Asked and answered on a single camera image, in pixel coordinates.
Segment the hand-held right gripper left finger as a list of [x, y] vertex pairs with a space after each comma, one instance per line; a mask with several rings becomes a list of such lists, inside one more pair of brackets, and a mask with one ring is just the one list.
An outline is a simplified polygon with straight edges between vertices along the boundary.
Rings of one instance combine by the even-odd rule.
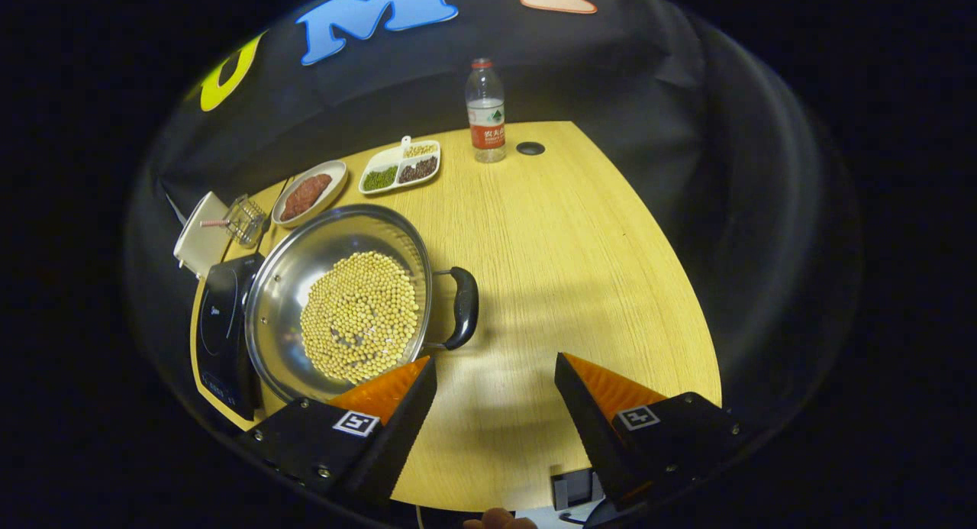
[[425, 356], [321, 402], [299, 398], [240, 435], [255, 462], [328, 500], [384, 507], [437, 392]]

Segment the white divided dish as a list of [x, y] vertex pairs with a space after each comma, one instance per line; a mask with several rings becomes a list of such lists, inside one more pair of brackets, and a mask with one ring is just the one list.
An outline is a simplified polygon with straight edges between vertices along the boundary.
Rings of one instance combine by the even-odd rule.
[[[367, 163], [366, 168], [364, 168], [362, 177], [360, 177], [359, 185], [357, 185], [359, 191], [362, 192], [362, 194], [364, 195], [380, 195], [380, 194], [385, 194], [385, 192], [394, 191], [394, 189], [415, 187], [416, 185], [423, 184], [423, 182], [428, 182], [432, 180], [436, 176], [437, 172], [440, 171], [440, 161], [442, 161], [442, 147], [440, 146], [439, 142], [437, 143], [439, 144], [440, 150], [437, 151], [436, 153], [428, 154], [428, 156], [418, 156], [412, 158], [404, 158], [402, 156], [402, 151], [407, 145], [411, 143], [420, 143], [420, 142], [437, 142], [437, 140], [415, 140], [412, 139], [411, 136], [404, 136], [402, 137], [401, 142], [398, 144], [398, 146], [391, 147], [391, 149], [381, 150], [379, 151], [379, 153], [374, 154], [374, 156], [370, 158], [369, 163]], [[400, 178], [401, 170], [402, 168], [405, 167], [405, 165], [415, 163], [415, 161], [421, 160], [421, 158], [427, 158], [430, 156], [436, 156], [437, 158], [439, 158], [439, 164], [437, 164], [437, 171], [435, 173], [428, 176], [426, 179], [418, 180], [415, 182], [404, 182], [404, 184], [402, 184], [401, 182], [398, 181], [398, 178]], [[373, 191], [373, 192], [364, 192], [362, 190], [362, 186], [360, 184], [362, 184], [363, 177], [364, 174], [366, 174], [366, 172], [369, 172], [371, 169], [374, 168], [382, 169], [390, 165], [397, 165], [398, 167], [397, 178], [395, 178], [395, 182], [393, 185], [391, 185], [391, 187], [388, 187], [387, 189], [377, 189], [377, 191]]]

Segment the black induction cooktop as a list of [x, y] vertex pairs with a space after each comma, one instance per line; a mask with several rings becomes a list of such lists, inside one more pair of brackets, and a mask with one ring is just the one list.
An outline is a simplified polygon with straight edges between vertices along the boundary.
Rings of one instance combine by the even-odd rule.
[[260, 404], [244, 326], [245, 305], [264, 256], [258, 253], [213, 265], [198, 310], [198, 377], [224, 407], [253, 421]]

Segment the clear plastic water bottle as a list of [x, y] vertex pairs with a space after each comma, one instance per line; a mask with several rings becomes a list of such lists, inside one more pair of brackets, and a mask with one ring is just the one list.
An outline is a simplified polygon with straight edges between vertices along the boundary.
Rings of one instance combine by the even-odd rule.
[[476, 160], [499, 163], [506, 156], [504, 87], [488, 57], [472, 60], [465, 101]]

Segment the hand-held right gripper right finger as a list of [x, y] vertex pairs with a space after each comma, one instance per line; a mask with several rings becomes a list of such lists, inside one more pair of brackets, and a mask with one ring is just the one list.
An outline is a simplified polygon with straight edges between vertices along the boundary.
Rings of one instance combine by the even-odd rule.
[[569, 353], [557, 354], [554, 383], [617, 508], [672, 500], [746, 448], [746, 426], [697, 392], [666, 396]]

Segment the heap of dark beans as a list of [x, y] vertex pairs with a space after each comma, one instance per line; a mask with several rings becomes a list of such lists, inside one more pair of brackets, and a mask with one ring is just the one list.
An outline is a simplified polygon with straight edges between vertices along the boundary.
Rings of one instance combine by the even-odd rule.
[[421, 160], [415, 161], [415, 163], [405, 165], [401, 170], [398, 181], [404, 184], [404, 182], [415, 182], [426, 179], [437, 171], [437, 164], [439, 164], [439, 158], [436, 156], [421, 158]]

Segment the white oval plate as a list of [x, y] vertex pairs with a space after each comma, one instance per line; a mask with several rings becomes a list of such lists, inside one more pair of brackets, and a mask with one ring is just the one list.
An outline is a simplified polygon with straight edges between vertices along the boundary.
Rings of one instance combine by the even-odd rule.
[[[317, 174], [327, 173], [332, 176], [332, 182], [327, 189], [325, 189], [320, 196], [318, 196], [317, 201], [311, 206], [305, 213], [300, 214], [298, 217], [282, 221], [279, 219], [282, 215], [282, 210], [285, 205], [286, 199], [295, 191], [300, 188], [302, 183], [307, 180], [308, 177], [312, 177]], [[336, 198], [344, 191], [346, 182], [348, 181], [349, 174], [347, 171], [347, 165], [343, 163], [342, 160], [329, 160], [325, 163], [320, 163], [314, 165], [311, 169], [304, 171], [303, 174], [296, 177], [289, 185], [287, 185], [279, 198], [276, 199], [275, 204], [272, 207], [271, 217], [272, 222], [280, 227], [297, 227], [303, 225], [308, 220], [311, 220], [314, 216], [317, 216], [335, 201]]]

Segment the stainless steel pot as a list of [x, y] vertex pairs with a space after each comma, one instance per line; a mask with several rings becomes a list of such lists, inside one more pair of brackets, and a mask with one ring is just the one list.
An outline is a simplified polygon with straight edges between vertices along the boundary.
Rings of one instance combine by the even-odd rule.
[[280, 400], [306, 397], [325, 402], [357, 385], [322, 376], [311, 365], [299, 320], [315, 281], [338, 260], [370, 250], [393, 257], [405, 268], [420, 307], [418, 330], [409, 339], [405, 355], [384, 373], [415, 361], [426, 350], [455, 350], [473, 337], [479, 292], [471, 272], [459, 267], [446, 271], [456, 285], [454, 328], [449, 338], [435, 342], [428, 337], [428, 326], [437, 306], [433, 285], [439, 273], [430, 264], [428, 248], [415, 226], [400, 213], [379, 205], [360, 203], [332, 209], [300, 225], [273, 247], [247, 296], [244, 337], [249, 358], [262, 382]]

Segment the white toaster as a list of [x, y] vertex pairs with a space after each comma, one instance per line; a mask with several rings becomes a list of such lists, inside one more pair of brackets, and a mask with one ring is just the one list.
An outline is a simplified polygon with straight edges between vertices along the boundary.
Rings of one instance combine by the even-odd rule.
[[224, 219], [229, 206], [215, 192], [207, 192], [199, 199], [191, 214], [185, 217], [182, 232], [176, 240], [173, 255], [179, 267], [188, 270], [196, 279], [206, 278], [210, 268], [222, 260], [230, 237], [225, 229], [207, 227], [199, 223], [211, 219]]

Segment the heap of soybeans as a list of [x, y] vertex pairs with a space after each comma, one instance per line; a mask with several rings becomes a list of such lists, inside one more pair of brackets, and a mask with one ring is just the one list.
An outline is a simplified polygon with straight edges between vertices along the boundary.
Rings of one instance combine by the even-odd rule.
[[420, 307], [405, 268], [375, 250], [333, 264], [300, 314], [305, 355], [322, 376], [360, 384], [398, 365]]

